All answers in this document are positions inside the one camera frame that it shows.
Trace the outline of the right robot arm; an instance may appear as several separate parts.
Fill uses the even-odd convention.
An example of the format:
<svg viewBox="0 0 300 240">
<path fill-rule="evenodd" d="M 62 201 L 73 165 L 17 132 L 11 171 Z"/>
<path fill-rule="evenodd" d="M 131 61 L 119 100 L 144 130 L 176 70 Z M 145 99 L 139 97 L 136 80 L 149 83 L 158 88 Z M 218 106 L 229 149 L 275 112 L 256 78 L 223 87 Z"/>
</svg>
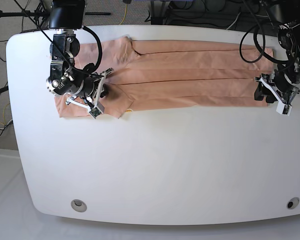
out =
<svg viewBox="0 0 300 240">
<path fill-rule="evenodd" d="M 109 93 L 104 83 L 114 70 L 108 68 L 97 73 L 103 56 L 102 44 L 97 34 L 83 25 L 85 8 L 84 0 L 52 1 L 48 27 L 56 30 L 56 34 L 50 44 L 50 75 L 46 86 L 57 97 L 69 95 L 65 101 L 67 105 L 85 108 L 95 118 L 105 111 L 100 100 Z M 79 29 L 94 37 L 98 51 L 96 63 L 89 63 L 82 69 L 75 67 L 75 57 L 81 47 L 74 31 Z"/>
</svg>

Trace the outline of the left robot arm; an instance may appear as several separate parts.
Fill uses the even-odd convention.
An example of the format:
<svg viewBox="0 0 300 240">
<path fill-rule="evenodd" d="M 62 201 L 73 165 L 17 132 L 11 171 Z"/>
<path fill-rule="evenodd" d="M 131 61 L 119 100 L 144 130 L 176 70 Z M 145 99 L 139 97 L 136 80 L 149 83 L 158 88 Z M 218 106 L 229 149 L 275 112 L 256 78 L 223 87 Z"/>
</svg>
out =
<svg viewBox="0 0 300 240">
<path fill-rule="evenodd" d="M 253 42 L 260 55 L 276 64 L 272 74 L 261 74 L 257 77 L 256 101 L 265 100 L 268 104 L 278 102 L 289 106 L 300 90 L 300 0 L 260 0 L 267 17 L 259 20 L 247 1 L 243 4 L 248 9 L 256 24 L 250 28 Z M 266 53 L 266 45 L 259 44 L 258 33 L 264 33 L 264 25 L 270 23 L 277 28 L 279 45 L 285 50 L 286 60 L 278 60 Z"/>
</svg>

